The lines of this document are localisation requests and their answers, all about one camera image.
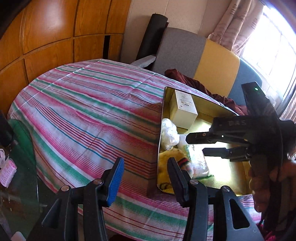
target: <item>dark red fabric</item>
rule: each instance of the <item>dark red fabric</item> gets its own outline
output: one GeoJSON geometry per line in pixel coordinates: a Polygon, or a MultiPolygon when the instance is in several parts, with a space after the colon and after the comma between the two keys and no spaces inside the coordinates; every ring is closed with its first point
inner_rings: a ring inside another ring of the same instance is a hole
{"type": "Polygon", "coordinates": [[[222,104],[224,104],[226,107],[230,108],[231,110],[233,110],[235,113],[237,113],[238,115],[247,115],[248,111],[247,111],[247,107],[244,105],[237,105],[235,104],[234,100],[227,98],[225,96],[221,96],[218,94],[212,94],[209,90],[207,90],[203,84],[201,84],[198,80],[194,80],[192,78],[189,78],[183,74],[181,74],[178,70],[176,69],[168,69],[165,71],[165,76],[179,81],[185,85],[188,85],[194,89],[197,89],[203,93],[205,93],[206,95],[208,95],[209,97],[212,97],[213,99],[221,102],[222,104]]]}

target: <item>yellow plush toy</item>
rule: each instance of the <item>yellow plush toy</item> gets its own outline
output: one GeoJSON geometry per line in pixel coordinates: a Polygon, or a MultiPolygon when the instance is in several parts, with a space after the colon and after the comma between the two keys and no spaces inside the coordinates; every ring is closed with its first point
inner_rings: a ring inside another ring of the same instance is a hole
{"type": "Polygon", "coordinates": [[[192,169],[190,168],[190,163],[186,155],[180,149],[172,148],[159,154],[157,186],[165,193],[174,194],[167,168],[168,159],[170,157],[174,157],[179,167],[186,170],[189,175],[192,169]]]}

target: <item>black cylinder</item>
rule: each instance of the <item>black cylinder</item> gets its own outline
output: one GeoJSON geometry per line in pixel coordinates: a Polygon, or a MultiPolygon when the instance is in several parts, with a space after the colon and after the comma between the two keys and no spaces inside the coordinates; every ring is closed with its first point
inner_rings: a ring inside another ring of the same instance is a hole
{"type": "Polygon", "coordinates": [[[168,18],[164,15],[158,13],[152,14],[136,60],[157,53],[163,32],[167,26],[167,21],[168,18]]]}

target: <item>human hand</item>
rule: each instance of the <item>human hand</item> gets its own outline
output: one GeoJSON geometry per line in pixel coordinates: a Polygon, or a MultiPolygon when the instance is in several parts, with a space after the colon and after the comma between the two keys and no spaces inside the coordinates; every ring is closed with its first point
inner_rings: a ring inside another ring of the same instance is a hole
{"type": "MultiPolygon", "coordinates": [[[[276,181],[278,174],[278,168],[273,169],[269,176],[257,176],[255,177],[254,170],[250,168],[248,175],[251,177],[250,189],[252,190],[254,208],[257,212],[264,212],[267,209],[270,191],[269,191],[269,180],[276,181]]],[[[296,163],[287,161],[283,163],[280,174],[279,182],[289,178],[290,179],[290,210],[296,207],[296,163]]]]}

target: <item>small white carton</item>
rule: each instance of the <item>small white carton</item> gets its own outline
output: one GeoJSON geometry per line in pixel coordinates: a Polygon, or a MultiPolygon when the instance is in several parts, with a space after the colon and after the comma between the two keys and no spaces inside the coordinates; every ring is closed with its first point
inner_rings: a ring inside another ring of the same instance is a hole
{"type": "Polygon", "coordinates": [[[178,127],[189,129],[197,115],[192,96],[175,90],[170,100],[170,120],[178,127]]]}

